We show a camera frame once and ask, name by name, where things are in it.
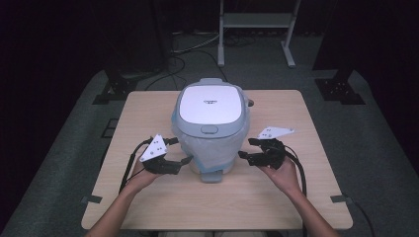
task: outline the metal shelf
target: metal shelf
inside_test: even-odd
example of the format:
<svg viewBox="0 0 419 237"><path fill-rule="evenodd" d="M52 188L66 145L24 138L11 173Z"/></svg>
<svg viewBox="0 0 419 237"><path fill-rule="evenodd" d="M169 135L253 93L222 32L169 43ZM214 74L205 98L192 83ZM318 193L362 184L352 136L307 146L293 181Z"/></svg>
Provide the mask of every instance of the metal shelf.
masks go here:
<svg viewBox="0 0 419 237"><path fill-rule="evenodd" d="M225 28L288 28L293 18L291 13L225 13Z"/></svg>
<svg viewBox="0 0 419 237"><path fill-rule="evenodd" d="M295 68L295 62L289 46L300 2L301 0L295 0L292 13L224 13L224 0L221 0L219 10L218 66L225 64L223 44L225 28L287 28L287 38L281 41L281 47L288 66Z"/></svg>

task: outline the light blue rice cooker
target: light blue rice cooker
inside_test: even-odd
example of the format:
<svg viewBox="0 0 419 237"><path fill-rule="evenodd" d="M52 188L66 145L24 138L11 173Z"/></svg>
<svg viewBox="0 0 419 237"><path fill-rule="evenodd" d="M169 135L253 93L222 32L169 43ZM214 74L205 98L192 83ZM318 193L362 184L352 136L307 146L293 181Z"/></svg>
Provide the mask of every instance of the light blue rice cooker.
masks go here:
<svg viewBox="0 0 419 237"><path fill-rule="evenodd" d="M172 131L194 156L191 168L204 183L218 183L229 172L249 131L249 100L238 86L204 78L179 95Z"/></svg>

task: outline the shelf leg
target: shelf leg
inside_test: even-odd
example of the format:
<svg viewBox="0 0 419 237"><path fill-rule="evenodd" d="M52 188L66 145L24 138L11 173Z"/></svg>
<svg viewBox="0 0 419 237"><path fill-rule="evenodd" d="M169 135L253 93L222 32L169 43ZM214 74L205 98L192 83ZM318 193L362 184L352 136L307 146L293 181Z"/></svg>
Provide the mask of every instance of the shelf leg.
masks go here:
<svg viewBox="0 0 419 237"><path fill-rule="evenodd" d="M224 66L224 0L219 3L218 66Z"/></svg>
<svg viewBox="0 0 419 237"><path fill-rule="evenodd" d="M290 41L293 35L293 27L295 26L296 16L298 14L299 4L301 0L296 0L295 5L293 7L293 17L290 21L290 26L287 31L287 38L285 41L281 41L281 46L283 47L284 55L286 56L287 64L289 68L296 68L295 62L293 61L293 55L290 51Z"/></svg>

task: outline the rice cooker lid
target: rice cooker lid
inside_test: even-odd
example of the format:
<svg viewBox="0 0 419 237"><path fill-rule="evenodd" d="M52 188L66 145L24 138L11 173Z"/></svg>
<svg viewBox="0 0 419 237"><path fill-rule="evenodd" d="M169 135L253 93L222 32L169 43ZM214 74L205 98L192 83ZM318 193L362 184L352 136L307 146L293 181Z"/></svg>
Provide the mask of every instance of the rice cooker lid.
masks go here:
<svg viewBox="0 0 419 237"><path fill-rule="evenodd" d="M197 137L226 137L240 130L245 121L244 99L228 83L187 87L178 100L178 127Z"/></svg>

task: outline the black tape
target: black tape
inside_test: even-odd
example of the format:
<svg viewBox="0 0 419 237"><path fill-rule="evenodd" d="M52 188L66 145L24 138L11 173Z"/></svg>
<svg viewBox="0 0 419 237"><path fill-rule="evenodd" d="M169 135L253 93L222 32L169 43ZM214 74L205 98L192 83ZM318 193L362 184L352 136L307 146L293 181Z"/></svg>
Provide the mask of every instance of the black tape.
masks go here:
<svg viewBox="0 0 419 237"><path fill-rule="evenodd" d="M97 196L83 197L80 201L85 204L87 204L88 202L100 203L102 201L102 197L97 197Z"/></svg>
<svg viewBox="0 0 419 237"><path fill-rule="evenodd" d="M352 204L352 203L354 203L350 197L346 197L346 196L332 196L330 198L332 199L333 203L343 202L343 201L346 204Z"/></svg>
<svg viewBox="0 0 419 237"><path fill-rule="evenodd" d="M107 126L105 127L104 131L102 132L102 138L112 138L114 136L114 132L117 129L119 118L111 118L108 121Z"/></svg>

